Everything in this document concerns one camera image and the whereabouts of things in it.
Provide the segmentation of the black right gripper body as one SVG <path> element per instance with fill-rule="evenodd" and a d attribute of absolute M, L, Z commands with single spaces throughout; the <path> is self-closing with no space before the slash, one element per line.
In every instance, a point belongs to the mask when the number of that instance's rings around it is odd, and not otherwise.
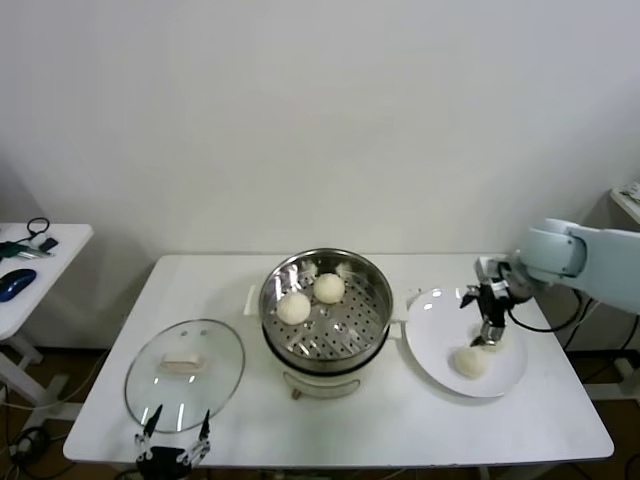
<path fill-rule="evenodd" d="M 505 281 L 479 285 L 478 305 L 484 320 L 492 326 L 504 326 L 505 315 L 515 306 Z"/>

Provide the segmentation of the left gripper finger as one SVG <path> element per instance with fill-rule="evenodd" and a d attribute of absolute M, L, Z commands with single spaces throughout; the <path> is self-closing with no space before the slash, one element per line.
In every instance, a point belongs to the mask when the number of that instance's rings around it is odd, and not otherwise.
<path fill-rule="evenodd" d="M 163 405 L 160 404 L 153 415 L 147 420 L 141 433 L 134 437 L 134 443 L 137 449 L 137 461 L 147 461 L 153 458 L 151 451 L 151 437 L 155 432 L 157 423 L 162 413 Z"/>
<path fill-rule="evenodd" d="M 203 422 L 200 427 L 197 440 L 188 447 L 182 454 L 180 462 L 182 464 L 199 464 L 209 453 L 211 449 L 211 443 L 209 440 L 210 434 L 210 411 L 207 410 Z"/>

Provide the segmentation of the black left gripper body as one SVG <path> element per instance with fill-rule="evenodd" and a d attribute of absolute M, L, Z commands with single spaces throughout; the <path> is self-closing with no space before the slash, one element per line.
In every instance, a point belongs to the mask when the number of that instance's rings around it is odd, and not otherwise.
<path fill-rule="evenodd" d="M 138 456 L 137 471 L 145 480 L 187 479 L 192 464 L 185 449 L 153 446 Z"/>

